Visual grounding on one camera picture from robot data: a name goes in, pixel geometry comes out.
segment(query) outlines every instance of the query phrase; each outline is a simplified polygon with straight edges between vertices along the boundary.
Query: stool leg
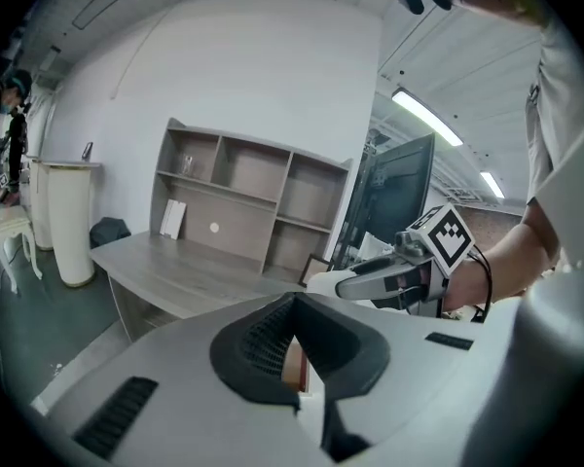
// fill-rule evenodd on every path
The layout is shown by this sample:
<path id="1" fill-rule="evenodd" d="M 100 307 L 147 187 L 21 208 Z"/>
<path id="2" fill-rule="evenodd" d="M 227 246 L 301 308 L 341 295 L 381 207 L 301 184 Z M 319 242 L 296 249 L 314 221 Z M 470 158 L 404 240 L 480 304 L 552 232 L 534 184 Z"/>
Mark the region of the stool leg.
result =
<path id="1" fill-rule="evenodd" d="M 0 263 L 2 263 L 2 268 L 9 275 L 11 280 L 11 290 L 16 293 L 18 291 L 18 284 L 16 283 L 16 278 L 11 270 L 11 265 L 9 265 L 9 259 L 7 258 L 7 253 L 4 250 L 4 238 L 0 237 Z"/>
<path id="2" fill-rule="evenodd" d="M 30 242 L 28 242 L 28 237 L 26 237 L 25 233 L 21 235 L 21 245 L 23 247 L 23 255 L 26 261 L 30 263 Z"/>
<path id="3" fill-rule="evenodd" d="M 41 271 L 37 267 L 37 246 L 35 245 L 35 236 L 32 233 L 30 225 L 26 227 L 26 231 L 23 234 L 26 235 L 26 239 L 28 240 L 28 244 L 30 245 L 30 258 L 32 259 L 32 269 L 34 270 L 35 275 L 37 275 L 37 278 L 41 280 L 43 273 L 41 273 Z"/>

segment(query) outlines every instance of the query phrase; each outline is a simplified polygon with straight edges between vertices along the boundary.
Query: trash bag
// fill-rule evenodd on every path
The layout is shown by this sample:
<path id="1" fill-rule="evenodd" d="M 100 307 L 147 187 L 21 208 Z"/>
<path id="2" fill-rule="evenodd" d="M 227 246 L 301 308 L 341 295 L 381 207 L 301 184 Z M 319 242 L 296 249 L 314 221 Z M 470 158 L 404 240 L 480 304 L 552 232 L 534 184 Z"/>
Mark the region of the trash bag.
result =
<path id="1" fill-rule="evenodd" d="M 108 218 L 105 216 L 91 228 L 89 240 L 91 249 L 100 245 L 119 240 L 120 238 L 129 237 L 131 233 L 124 220 L 119 218 Z"/>

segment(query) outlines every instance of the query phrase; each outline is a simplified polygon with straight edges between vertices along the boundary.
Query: white marker cube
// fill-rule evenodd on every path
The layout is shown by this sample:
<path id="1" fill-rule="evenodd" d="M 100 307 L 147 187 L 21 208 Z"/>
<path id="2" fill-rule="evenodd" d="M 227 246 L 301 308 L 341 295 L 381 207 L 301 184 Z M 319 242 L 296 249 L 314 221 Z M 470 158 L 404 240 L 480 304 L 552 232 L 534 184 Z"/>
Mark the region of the white marker cube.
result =
<path id="1" fill-rule="evenodd" d="M 407 228 L 435 256 L 450 276 L 474 245 L 474 236 L 451 204 L 433 207 Z"/>

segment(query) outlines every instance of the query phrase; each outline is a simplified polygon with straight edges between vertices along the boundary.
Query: white ceiling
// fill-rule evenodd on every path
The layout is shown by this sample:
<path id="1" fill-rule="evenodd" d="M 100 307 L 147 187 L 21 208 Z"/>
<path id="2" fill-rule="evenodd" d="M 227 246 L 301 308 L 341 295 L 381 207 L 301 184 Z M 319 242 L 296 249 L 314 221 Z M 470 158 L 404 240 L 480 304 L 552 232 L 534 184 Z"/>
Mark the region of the white ceiling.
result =
<path id="1" fill-rule="evenodd" d="M 51 45 L 61 49 L 39 83 L 56 84 L 102 40 L 182 0 L 120 0 L 83 31 L 72 20 L 91 0 L 40 0 L 23 38 L 21 66 L 31 70 Z M 519 211 L 528 189 L 524 105 L 539 55 L 538 35 L 517 24 L 424 0 L 414 16 L 396 0 L 337 0 L 383 19 L 377 93 L 370 127 L 390 137 L 388 148 L 425 135 L 427 126 L 390 94 L 403 86 L 436 111 L 464 141 L 439 140 L 433 186 L 454 201 Z M 479 175 L 489 170 L 506 195 L 493 197 Z"/>

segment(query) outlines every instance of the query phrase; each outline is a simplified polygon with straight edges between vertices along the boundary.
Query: brick wall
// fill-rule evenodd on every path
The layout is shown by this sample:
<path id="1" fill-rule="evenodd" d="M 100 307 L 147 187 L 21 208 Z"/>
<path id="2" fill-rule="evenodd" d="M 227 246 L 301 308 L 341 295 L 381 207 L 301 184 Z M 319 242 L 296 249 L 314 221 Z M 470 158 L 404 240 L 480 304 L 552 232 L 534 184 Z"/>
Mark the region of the brick wall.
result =
<path id="1" fill-rule="evenodd" d="M 476 245 L 491 249 L 521 221 L 521 216 L 457 206 L 456 210 L 474 234 Z"/>

